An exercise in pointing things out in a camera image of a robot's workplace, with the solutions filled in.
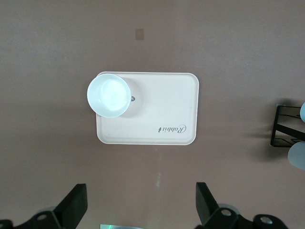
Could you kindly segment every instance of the light blue object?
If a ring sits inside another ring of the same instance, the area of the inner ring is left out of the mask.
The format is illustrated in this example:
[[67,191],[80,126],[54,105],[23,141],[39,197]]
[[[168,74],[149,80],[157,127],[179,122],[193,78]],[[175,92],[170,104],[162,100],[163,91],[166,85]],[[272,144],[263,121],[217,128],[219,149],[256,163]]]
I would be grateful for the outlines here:
[[303,122],[305,122],[305,103],[303,103],[300,111],[300,116]]
[[305,170],[305,142],[295,143],[288,152],[291,165]]
[[122,115],[129,107],[131,92],[121,77],[100,73],[91,81],[87,99],[95,113],[106,118],[114,118]]
[[124,227],[124,226],[115,226],[115,225],[105,225],[101,224],[100,229],[142,229],[142,228],[134,228],[134,227]]

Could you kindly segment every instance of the white bowl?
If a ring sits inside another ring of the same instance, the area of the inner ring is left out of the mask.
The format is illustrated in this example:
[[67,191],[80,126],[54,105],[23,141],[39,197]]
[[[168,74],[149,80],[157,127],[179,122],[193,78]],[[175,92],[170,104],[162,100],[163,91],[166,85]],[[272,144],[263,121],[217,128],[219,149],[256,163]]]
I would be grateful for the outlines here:
[[305,103],[303,103],[301,110],[300,110],[300,116],[303,122],[305,122]]
[[121,77],[100,73],[94,78],[87,91],[92,110],[100,116],[115,118],[122,115],[131,102],[128,84]]

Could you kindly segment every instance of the white tray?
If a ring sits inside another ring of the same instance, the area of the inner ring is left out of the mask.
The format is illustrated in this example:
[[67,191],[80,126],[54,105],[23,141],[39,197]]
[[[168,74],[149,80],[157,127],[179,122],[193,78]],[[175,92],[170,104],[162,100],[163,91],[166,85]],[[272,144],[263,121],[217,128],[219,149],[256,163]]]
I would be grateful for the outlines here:
[[106,144],[188,145],[196,138],[199,82],[190,73],[113,73],[135,100],[116,118],[96,115]]

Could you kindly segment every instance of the floor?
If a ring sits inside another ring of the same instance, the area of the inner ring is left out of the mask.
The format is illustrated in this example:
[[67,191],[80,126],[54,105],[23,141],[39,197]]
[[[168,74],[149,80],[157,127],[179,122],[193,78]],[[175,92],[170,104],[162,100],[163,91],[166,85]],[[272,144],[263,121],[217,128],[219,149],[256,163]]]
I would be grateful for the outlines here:
[[[304,1],[2,1],[0,31],[2,219],[86,183],[79,229],[193,229],[201,181],[249,220],[304,227],[305,172],[269,144],[276,105],[304,102]],[[195,74],[195,141],[100,142],[86,91],[103,71]]]

